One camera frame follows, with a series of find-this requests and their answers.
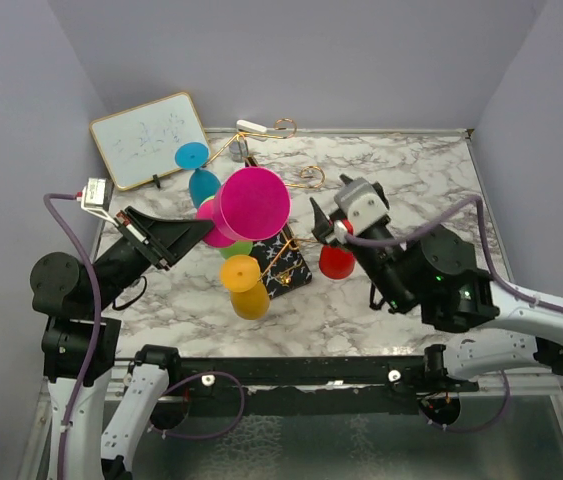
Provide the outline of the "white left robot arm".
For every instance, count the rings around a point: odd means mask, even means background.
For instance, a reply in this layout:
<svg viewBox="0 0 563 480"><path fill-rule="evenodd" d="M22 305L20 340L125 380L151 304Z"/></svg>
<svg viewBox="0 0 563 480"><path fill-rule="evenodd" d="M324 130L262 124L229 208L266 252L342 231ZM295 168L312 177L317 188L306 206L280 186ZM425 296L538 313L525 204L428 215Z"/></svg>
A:
<svg viewBox="0 0 563 480"><path fill-rule="evenodd" d="M122 236L96 261L53 252L30 275L33 308L47 315L42 338L52 426L48 478L129 479L139 440L160 396L181 385L175 348L146 345L110 422L103 421L121 323L102 312L150 268L168 270L213 227L209 220L160 220L128 207Z"/></svg>

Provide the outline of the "magenta wine glass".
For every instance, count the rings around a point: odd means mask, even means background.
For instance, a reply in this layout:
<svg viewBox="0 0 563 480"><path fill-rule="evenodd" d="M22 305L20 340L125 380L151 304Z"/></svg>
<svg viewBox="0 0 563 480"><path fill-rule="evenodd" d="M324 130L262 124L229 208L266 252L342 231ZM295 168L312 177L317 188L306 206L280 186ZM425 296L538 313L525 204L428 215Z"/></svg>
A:
<svg viewBox="0 0 563 480"><path fill-rule="evenodd" d="M287 223L290 194L283 180L263 167L244 167L221 184L217 193L197 208L196 218L211 220L203 241L223 248L236 241L257 242L275 236Z"/></svg>

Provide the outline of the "red wine glass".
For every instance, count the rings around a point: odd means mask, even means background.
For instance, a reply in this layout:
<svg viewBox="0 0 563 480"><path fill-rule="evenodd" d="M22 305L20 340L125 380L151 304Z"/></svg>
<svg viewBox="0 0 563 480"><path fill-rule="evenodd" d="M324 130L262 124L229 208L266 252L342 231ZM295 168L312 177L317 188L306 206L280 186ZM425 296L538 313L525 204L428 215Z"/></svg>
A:
<svg viewBox="0 0 563 480"><path fill-rule="evenodd" d="M319 256L319 269L327 278L342 280L355 268L354 255L342 248L323 245Z"/></svg>

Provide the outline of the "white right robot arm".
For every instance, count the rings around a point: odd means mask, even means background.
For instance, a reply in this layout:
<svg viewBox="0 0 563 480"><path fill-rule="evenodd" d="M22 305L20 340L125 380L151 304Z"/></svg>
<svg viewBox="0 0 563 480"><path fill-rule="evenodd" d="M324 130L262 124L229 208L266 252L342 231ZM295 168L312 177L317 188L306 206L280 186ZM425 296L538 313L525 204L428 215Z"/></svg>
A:
<svg viewBox="0 0 563 480"><path fill-rule="evenodd" d="M563 297L504 280L490 253L484 204L471 195L402 237L388 229L380 184L343 176L326 214L318 203L312 234L351 253L371 282L369 305L391 314L419 309L424 324L452 334L491 331L485 341L427 347L415 380L456 389L489 372L543 367L563 376Z"/></svg>

